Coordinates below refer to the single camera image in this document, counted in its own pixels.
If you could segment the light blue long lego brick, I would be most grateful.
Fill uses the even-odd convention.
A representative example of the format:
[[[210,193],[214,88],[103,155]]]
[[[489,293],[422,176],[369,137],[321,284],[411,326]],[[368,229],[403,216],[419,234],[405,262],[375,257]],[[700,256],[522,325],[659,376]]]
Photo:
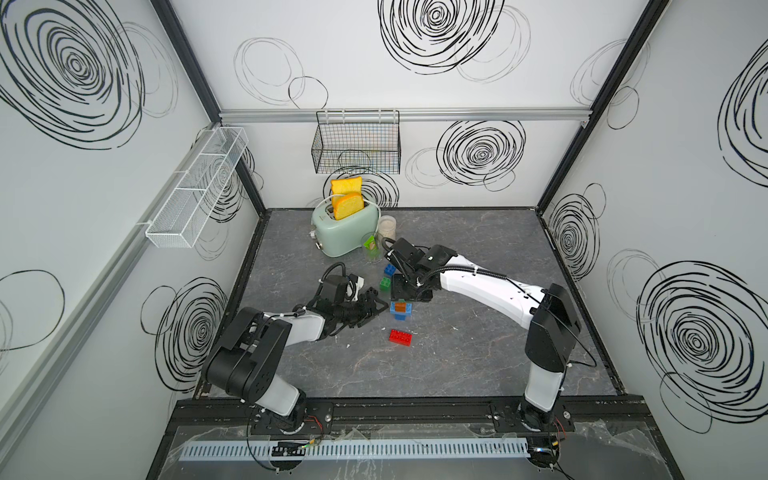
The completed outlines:
[[[390,304],[390,312],[398,321],[405,321],[412,315],[413,305],[410,302],[398,301]]]

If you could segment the red long lego brick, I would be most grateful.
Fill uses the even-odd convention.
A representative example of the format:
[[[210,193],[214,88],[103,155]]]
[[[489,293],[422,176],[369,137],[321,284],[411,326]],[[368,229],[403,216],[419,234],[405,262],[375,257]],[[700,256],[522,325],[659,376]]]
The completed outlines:
[[[410,333],[392,329],[389,333],[388,340],[394,344],[408,346],[412,344],[413,336]]]

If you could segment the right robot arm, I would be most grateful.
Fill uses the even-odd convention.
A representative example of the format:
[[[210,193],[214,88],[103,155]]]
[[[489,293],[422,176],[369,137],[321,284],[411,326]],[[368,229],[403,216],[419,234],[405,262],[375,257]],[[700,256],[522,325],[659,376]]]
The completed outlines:
[[[483,268],[443,245],[428,249],[404,238],[384,240],[385,257],[395,267],[392,297],[428,302],[443,290],[473,299],[511,319],[527,332],[528,380],[518,415],[530,431],[555,423],[554,407],[580,343],[581,326],[564,287],[529,285]]]

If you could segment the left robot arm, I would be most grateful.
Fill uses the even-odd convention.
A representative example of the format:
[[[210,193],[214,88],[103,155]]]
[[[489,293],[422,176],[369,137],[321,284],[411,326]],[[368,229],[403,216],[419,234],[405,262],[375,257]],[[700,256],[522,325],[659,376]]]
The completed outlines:
[[[388,309],[378,290],[353,274],[321,280],[314,296],[290,312],[245,307],[211,348],[202,378],[231,397],[299,422],[306,394],[277,374],[285,349],[362,327]]]

